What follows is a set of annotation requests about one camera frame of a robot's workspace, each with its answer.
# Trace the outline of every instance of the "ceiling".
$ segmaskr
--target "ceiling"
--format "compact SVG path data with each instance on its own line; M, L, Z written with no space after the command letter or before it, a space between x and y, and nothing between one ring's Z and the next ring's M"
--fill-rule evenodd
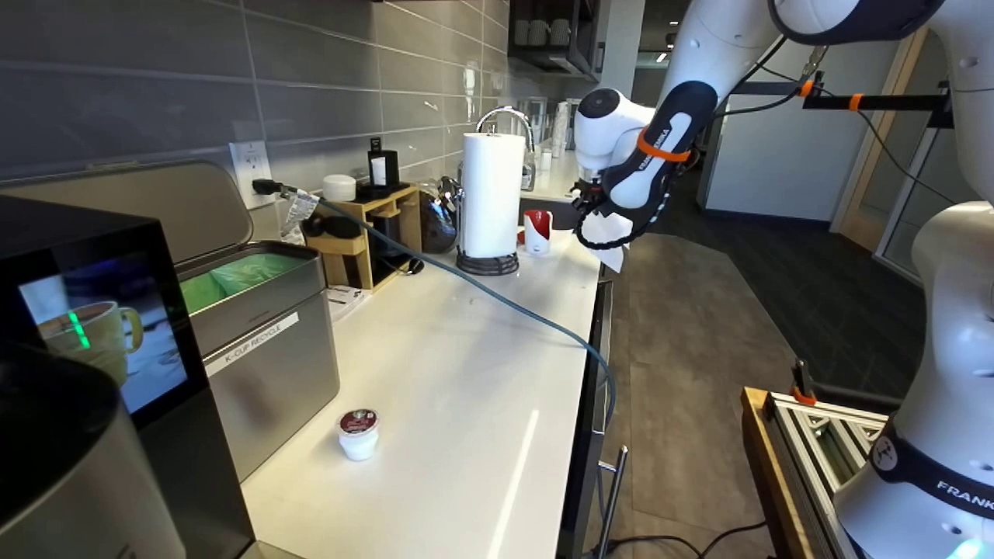
M639 52L664 52L670 49L669 43L673 43L676 37L676 25L684 14L687 14L690 0L647 0L647 17L644 17L644 41L639 41Z

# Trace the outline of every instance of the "display screen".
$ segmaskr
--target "display screen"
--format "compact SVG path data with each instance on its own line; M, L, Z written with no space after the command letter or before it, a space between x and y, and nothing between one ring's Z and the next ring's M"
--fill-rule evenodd
M40 341L108 374L131 415L185 382L185 366L143 255L120 255L20 286Z

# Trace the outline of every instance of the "electrical outlet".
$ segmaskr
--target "electrical outlet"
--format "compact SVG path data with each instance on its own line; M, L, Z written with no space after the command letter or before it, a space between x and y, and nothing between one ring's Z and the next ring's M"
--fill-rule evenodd
M251 181L273 179L269 160L268 160L268 142L262 142L262 141L258 142L226 142L226 150L230 150L230 164L237 170L246 208L268 206L273 195L258 195L251 189Z

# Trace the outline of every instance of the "bottle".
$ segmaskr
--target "bottle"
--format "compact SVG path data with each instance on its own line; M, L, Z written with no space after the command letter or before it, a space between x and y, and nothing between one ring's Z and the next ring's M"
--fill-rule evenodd
M396 181L396 154L383 150L378 137L369 137L369 195L383 198L387 195L402 181Z

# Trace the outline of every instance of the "robotic arm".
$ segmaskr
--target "robotic arm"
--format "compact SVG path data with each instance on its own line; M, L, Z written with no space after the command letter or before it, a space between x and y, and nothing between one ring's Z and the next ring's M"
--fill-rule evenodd
M994 23L990 0L693 0L658 110L594 91L576 117L579 235L618 249L658 217L673 167L775 34L797 43L896 41L933 25L948 49L963 181L985 198L933 217L912 262L929 302L916 380L836 498L870 555L994 555ZM596 240L627 217L632 235Z

